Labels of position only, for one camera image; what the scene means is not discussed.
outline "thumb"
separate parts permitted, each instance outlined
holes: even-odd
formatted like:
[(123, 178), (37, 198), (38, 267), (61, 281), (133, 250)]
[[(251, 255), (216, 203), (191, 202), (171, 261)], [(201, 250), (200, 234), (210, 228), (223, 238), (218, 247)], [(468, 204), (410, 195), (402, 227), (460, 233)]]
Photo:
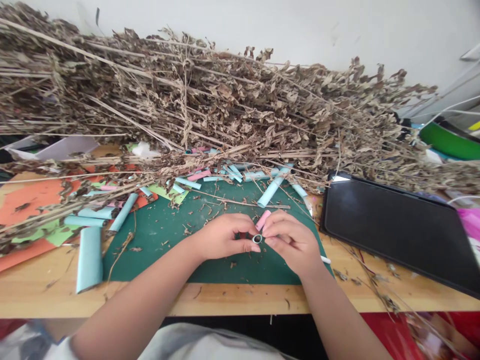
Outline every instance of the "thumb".
[(292, 255), (292, 252), (295, 251), (293, 247), (276, 236), (267, 237), (265, 243), (275, 250), (285, 261)]
[(231, 241), (230, 249), (232, 250), (233, 254), (240, 254), (240, 253), (248, 253), (248, 252), (255, 252), (260, 253), (260, 246), (254, 243), (252, 240), (248, 239), (238, 239)]

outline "green bowl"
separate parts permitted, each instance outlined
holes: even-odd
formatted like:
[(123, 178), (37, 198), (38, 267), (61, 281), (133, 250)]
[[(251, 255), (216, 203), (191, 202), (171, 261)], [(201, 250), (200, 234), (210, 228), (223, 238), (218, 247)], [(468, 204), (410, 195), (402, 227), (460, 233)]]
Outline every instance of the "green bowl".
[(471, 136), (447, 121), (431, 122), (420, 130), (420, 138), (451, 157), (480, 160), (480, 139)]

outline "black tray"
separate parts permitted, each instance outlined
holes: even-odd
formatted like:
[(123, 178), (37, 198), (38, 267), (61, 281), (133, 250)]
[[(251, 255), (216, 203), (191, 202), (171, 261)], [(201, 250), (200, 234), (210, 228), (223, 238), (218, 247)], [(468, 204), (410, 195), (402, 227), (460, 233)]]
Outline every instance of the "black tray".
[(322, 232), (480, 299), (480, 267), (455, 208), (337, 175), (349, 180), (325, 190)]

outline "wooden desk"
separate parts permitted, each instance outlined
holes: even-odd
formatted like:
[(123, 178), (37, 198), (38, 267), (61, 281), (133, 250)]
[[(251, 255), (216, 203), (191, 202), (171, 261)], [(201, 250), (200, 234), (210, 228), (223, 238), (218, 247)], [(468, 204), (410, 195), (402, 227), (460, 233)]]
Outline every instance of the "wooden desk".
[[(102, 146), (96, 153), (113, 153), (115, 148)], [(39, 177), (24, 173), (16, 180)], [(3, 197), (25, 184), (7, 184), (0, 188)], [(320, 238), (332, 267), (349, 278), (357, 277), (368, 283), (360, 263), (336, 240), (320, 233)], [(105, 303), (106, 284), (77, 295), (78, 251), (61, 246), (43, 255), (0, 272), (0, 319), (11, 318), (86, 318)], [(401, 279), (389, 274), (384, 260), (363, 253), (365, 263), (374, 272), (389, 279), (388, 286), (415, 311), (480, 311), (480, 301), (395, 265)], [(336, 279), (359, 312), (384, 312), (382, 302), (366, 285)], [(56, 281), (50, 288), (47, 285)], [(125, 286), (111, 282), (107, 295)], [(409, 309), (393, 294), (391, 298), (403, 311)], [(309, 307), (301, 286), (204, 284), (188, 283), (183, 287), (170, 311), (171, 316), (215, 315), (279, 315), (305, 314)]]

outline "small ring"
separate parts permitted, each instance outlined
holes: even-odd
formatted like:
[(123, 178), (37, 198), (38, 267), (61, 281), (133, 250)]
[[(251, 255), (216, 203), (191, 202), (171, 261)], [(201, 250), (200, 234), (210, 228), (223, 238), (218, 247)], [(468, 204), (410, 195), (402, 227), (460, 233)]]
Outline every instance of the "small ring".
[(251, 240), (255, 243), (255, 244), (260, 244), (262, 242), (262, 240), (264, 239), (264, 237), (260, 234), (257, 234), (255, 235), (254, 237), (251, 238)]

